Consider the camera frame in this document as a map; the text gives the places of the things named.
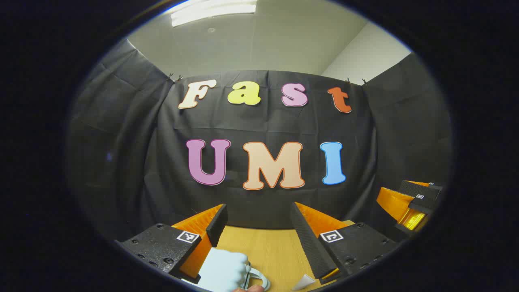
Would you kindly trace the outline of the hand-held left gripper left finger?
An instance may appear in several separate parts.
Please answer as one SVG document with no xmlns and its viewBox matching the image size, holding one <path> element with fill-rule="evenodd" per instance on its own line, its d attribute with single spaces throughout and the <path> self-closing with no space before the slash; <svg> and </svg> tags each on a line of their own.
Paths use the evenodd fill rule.
<svg viewBox="0 0 519 292">
<path fill-rule="evenodd" d="M 227 206 L 219 204 L 175 224 L 156 223 L 117 241 L 117 247 L 154 270 L 197 284 L 204 261 L 217 247 L 227 221 Z"/>
</svg>

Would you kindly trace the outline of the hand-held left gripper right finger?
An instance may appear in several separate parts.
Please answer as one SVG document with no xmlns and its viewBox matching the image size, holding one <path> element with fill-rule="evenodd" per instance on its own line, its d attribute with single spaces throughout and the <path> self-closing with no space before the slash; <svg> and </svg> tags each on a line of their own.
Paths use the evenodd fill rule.
<svg viewBox="0 0 519 292">
<path fill-rule="evenodd" d="M 351 277 L 398 247 L 366 223 L 345 223 L 299 202 L 292 203 L 290 219 L 321 284 Z"/>
</svg>

